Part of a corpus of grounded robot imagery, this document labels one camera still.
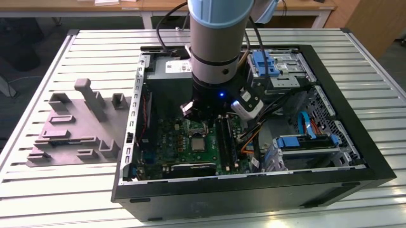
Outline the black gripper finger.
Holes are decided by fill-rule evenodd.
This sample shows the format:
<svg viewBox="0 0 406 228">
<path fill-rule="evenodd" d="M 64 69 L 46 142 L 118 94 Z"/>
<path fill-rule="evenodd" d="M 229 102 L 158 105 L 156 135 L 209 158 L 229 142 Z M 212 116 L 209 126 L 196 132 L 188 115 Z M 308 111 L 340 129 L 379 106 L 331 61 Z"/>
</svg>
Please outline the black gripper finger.
<svg viewBox="0 0 406 228">
<path fill-rule="evenodd" d="M 193 117 L 193 101 L 188 101 L 187 103 L 180 105 L 180 110 L 184 118 Z"/>
</svg>

